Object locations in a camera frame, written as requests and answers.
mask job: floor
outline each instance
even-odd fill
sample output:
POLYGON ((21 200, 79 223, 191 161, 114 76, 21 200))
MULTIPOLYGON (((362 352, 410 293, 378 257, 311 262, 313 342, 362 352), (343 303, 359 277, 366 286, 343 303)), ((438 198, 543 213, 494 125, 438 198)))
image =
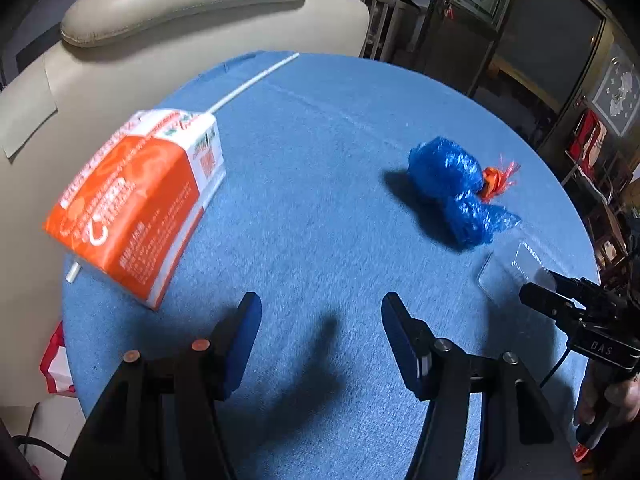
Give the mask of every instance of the floor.
MULTIPOLYGON (((24 434, 24 426, 22 423, 16 427, 20 430, 15 431, 7 424, 7 429, 11 434, 24 434)), ((83 426, 84 415, 77 399, 50 396, 39 404, 30 435, 69 455, 83 426)), ((26 458, 31 465, 38 468, 42 480, 60 480, 65 468, 64 460, 37 446, 28 446, 26 458)))

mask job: doorway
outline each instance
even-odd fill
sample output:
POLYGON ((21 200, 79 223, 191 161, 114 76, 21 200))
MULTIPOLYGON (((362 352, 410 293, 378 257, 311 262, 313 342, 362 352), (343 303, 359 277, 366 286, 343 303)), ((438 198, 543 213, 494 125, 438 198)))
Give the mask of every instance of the doorway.
POLYGON ((601 23, 583 0, 512 0, 472 99, 536 148, 574 93, 601 23))

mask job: beige leather sofa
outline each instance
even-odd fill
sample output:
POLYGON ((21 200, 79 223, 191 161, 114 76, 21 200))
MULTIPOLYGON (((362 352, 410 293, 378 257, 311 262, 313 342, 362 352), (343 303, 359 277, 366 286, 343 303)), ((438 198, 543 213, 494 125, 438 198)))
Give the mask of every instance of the beige leather sofa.
POLYGON ((40 229, 79 168, 134 111, 258 49, 357 56, 359 0, 78 0, 59 42, 0 94, 0 406, 46 394, 62 249, 40 229))

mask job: round table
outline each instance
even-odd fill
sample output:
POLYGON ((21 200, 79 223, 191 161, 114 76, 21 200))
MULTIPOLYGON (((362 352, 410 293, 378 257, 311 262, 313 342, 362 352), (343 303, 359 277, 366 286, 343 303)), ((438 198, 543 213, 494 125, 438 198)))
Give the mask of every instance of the round table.
MULTIPOLYGON (((220 64, 159 107, 205 110, 288 54, 220 64)), ((88 415, 129 349, 147 358, 206 336, 246 291, 262 324, 240 388, 217 405, 238 478, 404 478, 427 409, 405 389, 380 320, 396 291, 469 353, 511 350, 541 379, 564 348, 553 324, 499 308, 478 287, 492 246, 460 251, 417 199, 409 150, 435 136, 482 166, 521 164, 499 203, 523 219, 559 270, 597 280, 580 219, 553 174, 503 122, 419 73, 370 60, 300 55, 217 112, 228 175, 177 266, 158 313, 83 271, 63 287, 74 384, 88 415)), ((584 359, 545 387, 568 423, 584 359)), ((472 478, 472 395, 460 478, 472 478)))

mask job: blue plastic bag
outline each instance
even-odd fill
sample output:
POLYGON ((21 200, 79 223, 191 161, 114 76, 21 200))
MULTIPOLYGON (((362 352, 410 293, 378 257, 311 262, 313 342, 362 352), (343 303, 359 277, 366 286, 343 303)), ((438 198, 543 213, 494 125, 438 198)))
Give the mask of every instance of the blue plastic bag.
POLYGON ((463 247, 490 244, 494 233, 516 227, 522 221, 501 206, 482 203, 476 196, 484 185, 482 167, 452 140, 436 137, 412 149, 408 174, 423 196, 438 200, 463 247))

